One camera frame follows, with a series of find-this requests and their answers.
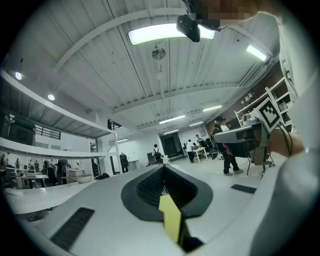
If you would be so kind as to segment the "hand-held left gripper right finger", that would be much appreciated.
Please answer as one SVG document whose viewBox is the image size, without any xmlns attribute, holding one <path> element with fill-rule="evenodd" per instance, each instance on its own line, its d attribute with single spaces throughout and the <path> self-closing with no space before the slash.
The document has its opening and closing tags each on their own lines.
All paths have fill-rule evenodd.
<svg viewBox="0 0 320 256">
<path fill-rule="evenodd" d="M 163 166 L 163 181 L 184 218 L 202 216 L 213 200 L 213 190 L 206 182 L 170 165 Z"/>
</svg>

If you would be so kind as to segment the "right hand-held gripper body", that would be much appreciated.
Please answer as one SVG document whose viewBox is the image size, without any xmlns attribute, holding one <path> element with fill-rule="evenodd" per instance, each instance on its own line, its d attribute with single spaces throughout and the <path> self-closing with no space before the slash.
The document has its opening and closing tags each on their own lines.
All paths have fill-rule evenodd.
<svg viewBox="0 0 320 256">
<path fill-rule="evenodd" d="M 266 98 L 252 112 L 243 116 L 244 134 L 248 158 L 256 166 L 267 165 L 268 145 L 272 131 L 280 123 L 280 113 L 270 98 Z"/>
</svg>

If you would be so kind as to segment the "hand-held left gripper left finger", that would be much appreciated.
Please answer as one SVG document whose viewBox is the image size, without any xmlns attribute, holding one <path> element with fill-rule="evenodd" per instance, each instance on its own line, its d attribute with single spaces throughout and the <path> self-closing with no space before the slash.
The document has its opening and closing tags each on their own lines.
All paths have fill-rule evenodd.
<svg viewBox="0 0 320 256">
<path fill-rule="evenodd" d="M 164 166 L 157 165 L 127 182 L 121 190 L 124 207 L 135 217 L 147 222 L 162 222 L 159 210 L 164 191 Z"/>
</svg>

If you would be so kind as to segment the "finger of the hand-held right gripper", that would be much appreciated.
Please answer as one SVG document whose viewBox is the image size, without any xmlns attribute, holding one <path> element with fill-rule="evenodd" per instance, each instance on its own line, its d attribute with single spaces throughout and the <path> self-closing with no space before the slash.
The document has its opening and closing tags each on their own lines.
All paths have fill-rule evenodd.
<svg viewBox="0 0 320 256">
<path fill-rule="evenodd" d="M 254 128 L 252 125 L 213 133 L 213 140 L 222 154 L 248 158 L 254 149 Z"/>
</svg>

